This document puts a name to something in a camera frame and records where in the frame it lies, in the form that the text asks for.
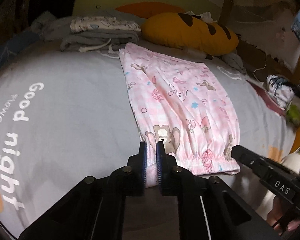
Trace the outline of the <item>person's right hand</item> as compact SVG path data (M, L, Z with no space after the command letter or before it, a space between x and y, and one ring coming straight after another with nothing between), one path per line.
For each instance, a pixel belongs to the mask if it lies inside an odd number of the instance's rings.
M288 211L288 209L289 209L289 203L287 203L285 200L280 199L279 197L274 197L273 208L267 214L266 221L278 233L282 233L281 225L277 223L274 226L274 224ZM287 225L287 231L292 232L296 230L299 225L300 225L300 219L292 220Z

